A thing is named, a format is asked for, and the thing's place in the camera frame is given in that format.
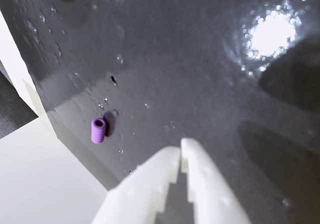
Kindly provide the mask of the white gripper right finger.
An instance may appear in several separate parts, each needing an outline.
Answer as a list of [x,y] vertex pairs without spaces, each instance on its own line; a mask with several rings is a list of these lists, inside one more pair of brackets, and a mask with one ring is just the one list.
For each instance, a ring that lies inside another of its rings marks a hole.
[[250,219],[214,161],[195,139],[181,139],[181,172],[195,224],[249,224]]

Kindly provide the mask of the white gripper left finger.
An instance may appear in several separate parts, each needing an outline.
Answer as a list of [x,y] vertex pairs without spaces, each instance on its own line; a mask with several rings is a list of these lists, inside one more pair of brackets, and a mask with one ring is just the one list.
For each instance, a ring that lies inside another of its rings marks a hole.
[[165,211],[170,184],[175,184],[181,149],[165,147],[108,191],[93,224],[153,224]]

